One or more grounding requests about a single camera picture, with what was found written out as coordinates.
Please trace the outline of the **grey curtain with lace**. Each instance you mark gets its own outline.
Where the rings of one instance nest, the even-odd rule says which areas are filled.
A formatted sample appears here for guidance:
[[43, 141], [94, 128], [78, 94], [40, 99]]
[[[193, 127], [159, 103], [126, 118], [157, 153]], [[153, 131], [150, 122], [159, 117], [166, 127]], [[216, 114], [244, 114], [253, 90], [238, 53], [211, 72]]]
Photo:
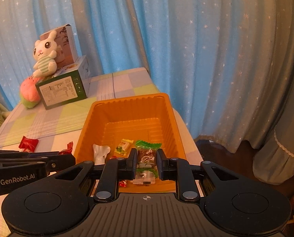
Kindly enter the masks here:
[[254, 176], [280, 185], [294, 176], [294, 81], [284, 112], [252, 164]]

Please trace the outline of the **plaid tablecloth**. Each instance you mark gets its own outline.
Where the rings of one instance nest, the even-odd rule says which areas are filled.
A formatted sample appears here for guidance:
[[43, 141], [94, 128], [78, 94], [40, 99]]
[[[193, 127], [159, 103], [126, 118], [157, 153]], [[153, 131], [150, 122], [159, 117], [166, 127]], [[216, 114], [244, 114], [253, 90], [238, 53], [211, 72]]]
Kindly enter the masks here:
[[89, 109], [95, 101], [134, 95], [169, 93], [170, 74], [148, 72], [144, 67], [99, 75], [89, 80], [88, 98], [45, 109], [26, 109], [19, 103], [0, 127], [0, 150], [18, 150], [22, 138], [38, 139], [37, 152], [60, 151], [77, 144]]

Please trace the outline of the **green white carton box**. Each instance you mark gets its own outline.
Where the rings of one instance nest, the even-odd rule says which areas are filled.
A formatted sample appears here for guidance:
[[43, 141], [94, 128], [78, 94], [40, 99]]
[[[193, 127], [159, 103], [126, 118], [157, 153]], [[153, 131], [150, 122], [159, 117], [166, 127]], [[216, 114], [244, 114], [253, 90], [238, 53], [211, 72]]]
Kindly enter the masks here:
[[91, 76], [88, 59], [79, 57], [74, 63], [63, 66], [36, 84], [44, 107], [49, 110], [86, 99]]

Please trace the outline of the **orange plastic tray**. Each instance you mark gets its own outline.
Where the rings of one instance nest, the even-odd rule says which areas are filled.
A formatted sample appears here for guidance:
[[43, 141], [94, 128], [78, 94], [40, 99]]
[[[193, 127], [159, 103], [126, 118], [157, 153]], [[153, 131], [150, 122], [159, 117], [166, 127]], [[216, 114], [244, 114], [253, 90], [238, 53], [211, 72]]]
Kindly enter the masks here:
[[76, 162], [94, 160], [94, 144], [109, 146], [108, 156], [112, 157], [122, 139], [161, 143], [167, 158], [186, 158], [175, 115], [165, 93], [94, 102], [75, 148]]

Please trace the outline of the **yellow green candy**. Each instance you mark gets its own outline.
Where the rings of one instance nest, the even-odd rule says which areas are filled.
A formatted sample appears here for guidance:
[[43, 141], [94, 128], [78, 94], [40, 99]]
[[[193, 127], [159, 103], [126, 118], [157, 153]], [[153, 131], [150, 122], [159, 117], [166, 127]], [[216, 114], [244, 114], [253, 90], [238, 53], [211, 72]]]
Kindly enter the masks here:
[[115, 148], [114, 152], [117, 153], [118, 155], [126, 156], [128, 149], [131, 147], [133, 142], [134, 142], [133, 140], [122, 139], [119, 145]]

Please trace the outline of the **pink green star plush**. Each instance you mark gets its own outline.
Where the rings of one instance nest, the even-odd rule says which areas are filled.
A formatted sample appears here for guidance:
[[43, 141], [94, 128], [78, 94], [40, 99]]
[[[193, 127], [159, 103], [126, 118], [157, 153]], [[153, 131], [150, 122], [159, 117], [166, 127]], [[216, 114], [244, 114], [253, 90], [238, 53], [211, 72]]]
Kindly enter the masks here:
[[40, 95], [36, 88], [40, 79], [30, 76], [20, 85], [20, 100], [27, 109], [34, 108], [40, 102]]

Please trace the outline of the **silver white foil packet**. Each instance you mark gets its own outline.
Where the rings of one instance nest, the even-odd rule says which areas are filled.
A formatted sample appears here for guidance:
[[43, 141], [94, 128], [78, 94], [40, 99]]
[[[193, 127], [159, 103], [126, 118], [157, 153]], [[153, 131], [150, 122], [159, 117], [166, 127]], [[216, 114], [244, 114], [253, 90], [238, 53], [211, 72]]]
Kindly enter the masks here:
[[94, 151], [94, 163], [95, 165], [103, 165], [105, 164], [105, 159], [107, 155], [110, 153], [111, 148], [109, 146], [99, 146], [97, 144], [93, 144]]

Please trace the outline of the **large red snack packet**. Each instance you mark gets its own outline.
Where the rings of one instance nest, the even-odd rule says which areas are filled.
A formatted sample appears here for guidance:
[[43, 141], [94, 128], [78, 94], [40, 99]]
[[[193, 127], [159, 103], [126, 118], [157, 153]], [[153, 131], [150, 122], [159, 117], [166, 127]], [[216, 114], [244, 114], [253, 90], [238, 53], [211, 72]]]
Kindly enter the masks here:
[[23, 136], [19, 144], [19, 148], [26, 152], [35, 152], [38, 143], [39, 143], [38, 139], [30, 139]]

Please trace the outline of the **brown white paper box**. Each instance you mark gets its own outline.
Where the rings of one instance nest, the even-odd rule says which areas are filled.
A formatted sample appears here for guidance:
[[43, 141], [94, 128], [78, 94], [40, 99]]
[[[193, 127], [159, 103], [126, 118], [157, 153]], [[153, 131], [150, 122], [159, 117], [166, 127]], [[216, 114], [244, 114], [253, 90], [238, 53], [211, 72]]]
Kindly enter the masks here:
[[72, 26], [70, 24], [54, 28], [57, 32], [55, 42], [57, 44], [57, 56], [54, 59], [57, 68], [70, 65], [78, 59]]

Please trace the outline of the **red candy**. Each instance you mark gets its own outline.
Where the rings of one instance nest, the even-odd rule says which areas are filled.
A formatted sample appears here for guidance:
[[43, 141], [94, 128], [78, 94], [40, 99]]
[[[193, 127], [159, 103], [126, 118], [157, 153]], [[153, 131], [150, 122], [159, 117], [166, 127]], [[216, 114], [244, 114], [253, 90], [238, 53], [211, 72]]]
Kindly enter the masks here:
[[126, 186], [127, 186], [127, 181], [126, 180], [119, 181], [119, 187], [125, 188]]

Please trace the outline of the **green brown candy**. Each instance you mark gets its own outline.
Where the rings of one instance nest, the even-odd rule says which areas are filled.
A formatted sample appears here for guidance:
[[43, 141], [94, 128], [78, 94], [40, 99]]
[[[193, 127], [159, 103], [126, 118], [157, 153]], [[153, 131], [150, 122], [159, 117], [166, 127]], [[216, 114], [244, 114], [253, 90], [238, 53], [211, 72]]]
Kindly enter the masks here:
[[158, 178], [156, 152], [161, 143], [149, 143], [143, 140], [135, 142], [137, 150], [136, 176], [132, 181], [134, 185], [152, 185]]

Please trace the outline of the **blue star curtain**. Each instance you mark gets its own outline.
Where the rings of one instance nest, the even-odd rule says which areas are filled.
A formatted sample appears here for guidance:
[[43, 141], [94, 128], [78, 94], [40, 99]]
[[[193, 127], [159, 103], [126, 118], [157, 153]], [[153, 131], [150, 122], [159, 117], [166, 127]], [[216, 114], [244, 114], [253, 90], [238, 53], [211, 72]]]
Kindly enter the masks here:
[[70, 24], [93, 75], [147, 67], [193, 137], [260, 147], [294, 74], [294, 0], [0, 0], [0, 102], [38, 37]]

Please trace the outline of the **white rabbit plush toy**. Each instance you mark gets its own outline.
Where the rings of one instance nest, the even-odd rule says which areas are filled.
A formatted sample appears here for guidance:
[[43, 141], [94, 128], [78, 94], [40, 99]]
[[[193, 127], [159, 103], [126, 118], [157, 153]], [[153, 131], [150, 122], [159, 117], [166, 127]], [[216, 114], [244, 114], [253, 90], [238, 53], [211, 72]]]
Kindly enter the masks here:
[[37, 40], [33, 51], [33, 57], [36, 61], [34, 65], [34, 78], [43, 78], [52, 75], [57, 70], [55, 58], [57, 56], [57, 43], [55, 38], [57, 32], [50, 31], [48, 38]]

